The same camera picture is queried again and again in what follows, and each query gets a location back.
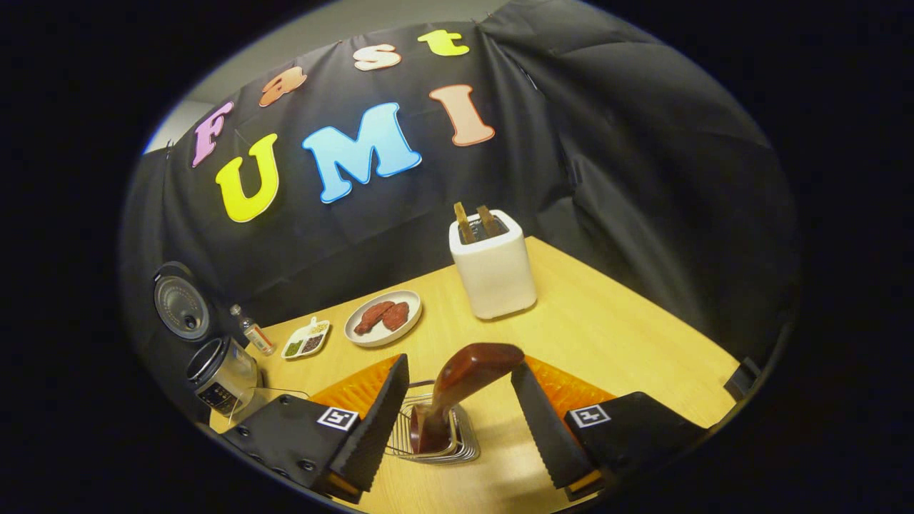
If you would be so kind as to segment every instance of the brown handle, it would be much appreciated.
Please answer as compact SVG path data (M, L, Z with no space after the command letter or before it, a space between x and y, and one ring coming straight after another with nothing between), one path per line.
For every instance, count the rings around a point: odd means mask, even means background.
M508 374L524 352L504 343L473 343L460 349L441 369L431 406L413 409L410 439L416 453L438 452L450 441L448 415L454 405Z

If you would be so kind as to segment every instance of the small glass bottle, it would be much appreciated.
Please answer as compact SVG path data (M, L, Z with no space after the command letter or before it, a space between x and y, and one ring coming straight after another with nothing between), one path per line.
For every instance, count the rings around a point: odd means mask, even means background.
M254 323L253 319L250 319L241 313L241 307L238 306L238 304L233 305L228 311L238 319L239 327L241 327L241 332L244 332L244 336L247 337L248 341L257 347L263 355L272 355L273 352L276 351L276 347L263 335L260 326Z

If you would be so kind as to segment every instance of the white toaster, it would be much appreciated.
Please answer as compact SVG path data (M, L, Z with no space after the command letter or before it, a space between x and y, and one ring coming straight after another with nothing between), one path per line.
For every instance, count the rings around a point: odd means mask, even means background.
M470 299L470 308L481 319L526 309L537 300L524 231L503 211L493 209L491 212L507 232L464 244L457 221L448 230L451 256ZM469 216L467 220L475 231L481 230L479 214Z

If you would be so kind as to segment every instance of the foam letter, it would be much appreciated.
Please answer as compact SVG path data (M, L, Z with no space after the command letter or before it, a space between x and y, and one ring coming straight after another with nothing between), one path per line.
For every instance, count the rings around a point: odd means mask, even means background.
M470 47L465 45L455 47L451 42L452 39L462 38L463 36L456 32L448 32L447 30L433 30L428 34L419 36L417 41L425 41L429 43L429 50L431 50L432 53L448 57L453 55L463 55L466 52L470 51Z
M289 68L276 77L273 77L273 80L270 80L267 82L267 85L263 86L263 96L260 97L260 107L266 107L271 103L276 102L283 94L293 91L304 84L304 80L307 78L307 75L302 74L301 66Z
M197 152L194 154L194 162L191 167L197 167L207 155L212 154L216 149L213 137L222 134L222 125L225 124L225 118L222 116L231 112L232 107L235 107L232 102L219 107L194 130L197 133Z
M216 183L222 188L222 203L228 217L238 223L251 221L261 214L276 198L280 175L276 171L273 156L273 142L276 134L268 134L250 146L248 153L257 159L260 170L260 191L253 197L245 197L241 190L241 157L235 157L216 174Z
M394 53L395 49L388 44L365 47L356 50L352 57L356 60L356 68L362 71L390 68L397 65L401 59L398 53Z
M377 153L379 177L390 177L422 162L422 155L409 149L397 122L399 105L381 103L362 114L355 141L336 130L324 127L302 141L302 148L314 153L317 171L324 182L321 201L330 203L349 194L352 183L340 177L339 168L360 184L371 178L371 156Z
M448 116L451 116L451 124L454 126L451 141L457 146L475 145L495 136L495 129L483 123L470 100L472 91L473 88L466 84L456 84L429 93L429 98L441 102Z

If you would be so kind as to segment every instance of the bottle label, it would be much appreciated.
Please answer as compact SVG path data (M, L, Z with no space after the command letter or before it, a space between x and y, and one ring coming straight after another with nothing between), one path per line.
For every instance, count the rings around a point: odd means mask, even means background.
M253 343L260 351L267 351L273 347L270 340L263 335L263 332L260 332L260 327L257 325L245 330L244 335L248 338L248 341Z

